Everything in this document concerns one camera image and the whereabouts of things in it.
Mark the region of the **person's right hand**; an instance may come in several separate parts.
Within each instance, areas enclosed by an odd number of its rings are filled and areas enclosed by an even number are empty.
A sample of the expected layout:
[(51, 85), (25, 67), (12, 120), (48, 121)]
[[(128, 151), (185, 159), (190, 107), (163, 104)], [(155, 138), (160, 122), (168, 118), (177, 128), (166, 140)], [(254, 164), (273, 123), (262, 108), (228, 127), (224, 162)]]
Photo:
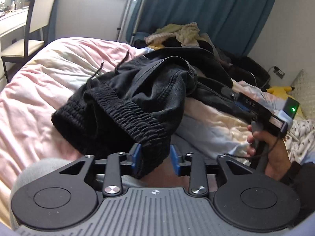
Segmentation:
[(277, 138), (266, 131), (254, 131), (251, 125), (247, 126), (247, 129), (251, 132), (247, 137), (249, 144), (253, 144), (255, 140), (258, 140), (265, 142), (269, 146), (269, 161), (266, 165), (265, 175), (279, 181), (292, 165), (283, 139)]

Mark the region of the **black sleeved right forearm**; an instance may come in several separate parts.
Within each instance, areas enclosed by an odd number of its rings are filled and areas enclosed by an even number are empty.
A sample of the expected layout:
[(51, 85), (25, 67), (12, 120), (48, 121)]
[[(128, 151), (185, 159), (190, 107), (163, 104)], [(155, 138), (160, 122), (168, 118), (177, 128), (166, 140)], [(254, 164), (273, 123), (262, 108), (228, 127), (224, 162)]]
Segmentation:
[(293, 188), (298, 194), (301, 208), (298, 219), (304, 220), (314, 213), (314, 163), (298, 164), (293, 162), (280, 182)]

